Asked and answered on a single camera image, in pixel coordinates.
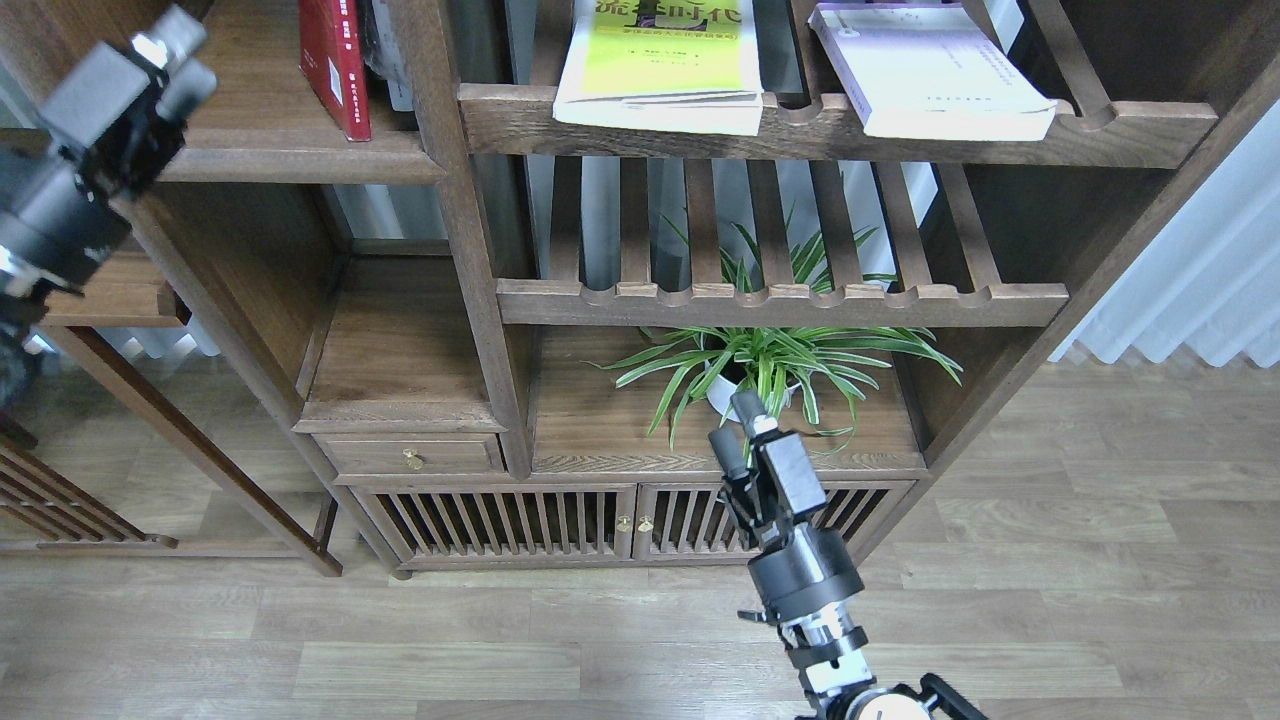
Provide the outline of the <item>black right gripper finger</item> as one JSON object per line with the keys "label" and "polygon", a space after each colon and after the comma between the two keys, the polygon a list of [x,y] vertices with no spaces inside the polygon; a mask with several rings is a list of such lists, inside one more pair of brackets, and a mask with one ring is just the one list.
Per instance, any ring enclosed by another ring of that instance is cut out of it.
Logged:
{"label": "black right gripper finger", "polygon": [[736,413],[750,448],[750,480],[745,486],[754,521],[803,521],[826,506],[820,486],[803,437],[781,430],[754,389],[732,395]]}
{"label": "black right gripper finger", "polygon": [[756,474],[750,468],[750,441],[730,427],[708,434],[722,470],[721,501],[733,511],[759,511]]}

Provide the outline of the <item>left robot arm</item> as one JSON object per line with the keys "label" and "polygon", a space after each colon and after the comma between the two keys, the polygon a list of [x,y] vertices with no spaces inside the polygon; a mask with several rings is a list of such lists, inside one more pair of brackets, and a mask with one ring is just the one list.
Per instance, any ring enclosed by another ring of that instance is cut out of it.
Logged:
{"label": "left robot arm", "polygon": [[179,6],[125,46],[97,44],[38,110],[45,152],[3,150],[3,405],[33,383],[26,351],[49,296],[81,296],[131,232],[114,197],[134,200],[184,147],[188,120],[218,87],[197,59],[205,26]]}

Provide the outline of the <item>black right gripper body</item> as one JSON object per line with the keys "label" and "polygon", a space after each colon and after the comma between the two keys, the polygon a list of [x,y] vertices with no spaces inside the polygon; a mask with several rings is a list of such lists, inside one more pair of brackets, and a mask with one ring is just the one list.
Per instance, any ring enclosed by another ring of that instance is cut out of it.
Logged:
{"label": "black right gripper body", "polygon": [[740,610],[740,619],[771,625],[795,623],[828,603],[844,603],[864,589],[842,536],[812,523],[826,507],[826,500],[801,512],[801,521],[787,527],[787,532],[769,544],[758,538],[744,501],[745,493],[737,491],[735,520],[739,529],[751,537],[751,546],[762,547],[762,552],[748,562],[762,609]]}

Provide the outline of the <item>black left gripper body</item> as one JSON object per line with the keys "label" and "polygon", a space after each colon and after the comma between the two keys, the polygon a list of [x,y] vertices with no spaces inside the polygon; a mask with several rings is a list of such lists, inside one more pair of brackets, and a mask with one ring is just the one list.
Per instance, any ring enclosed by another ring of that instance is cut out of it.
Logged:
{"label": "black left gripper body", "polygon": [[3,293],[82,293],[131,227],[113,197],[137,199],[183,145],[186,92],[58,90],[40,108],[41,158],[3,150]]}

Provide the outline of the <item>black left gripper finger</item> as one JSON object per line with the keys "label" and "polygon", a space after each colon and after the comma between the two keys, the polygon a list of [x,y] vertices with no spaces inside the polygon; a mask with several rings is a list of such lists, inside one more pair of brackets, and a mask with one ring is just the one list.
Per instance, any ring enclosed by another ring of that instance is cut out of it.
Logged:
{"label": "black left gripper finger", "polygon": [[[133,123],[146,128],[170,73],[195,56],[209,38],[205,26],[174,5],[123,49],[100,42],[38,106],[55,136],[105,136]],[[186,120],[163,120],[184,127]]]}
{"label": "black left gripper finger", "polygon": [[188,120],[218,88],[215,73],[201,61],[186,61],[170,73],[156,104],[163,120]]}

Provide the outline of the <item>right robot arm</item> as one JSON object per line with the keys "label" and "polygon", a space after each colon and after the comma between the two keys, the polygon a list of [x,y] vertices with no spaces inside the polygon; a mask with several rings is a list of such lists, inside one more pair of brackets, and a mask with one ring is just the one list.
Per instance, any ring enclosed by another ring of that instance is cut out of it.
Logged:
{"label": "right robot arm", "polygon": [[878,685],[861,652],[867,634],[849,612],[863,591],[841,534],[814,516],[826,492],[795,430],[781,430],[753,389],[731,402],[744,438],[721,427],[708,439],[723,470],[719,498],[760,552],[748,562],[762,610],[740,618],[777,630],[818,719],[983,719],[984,714],[941,676],[927,673],[919,689]]}

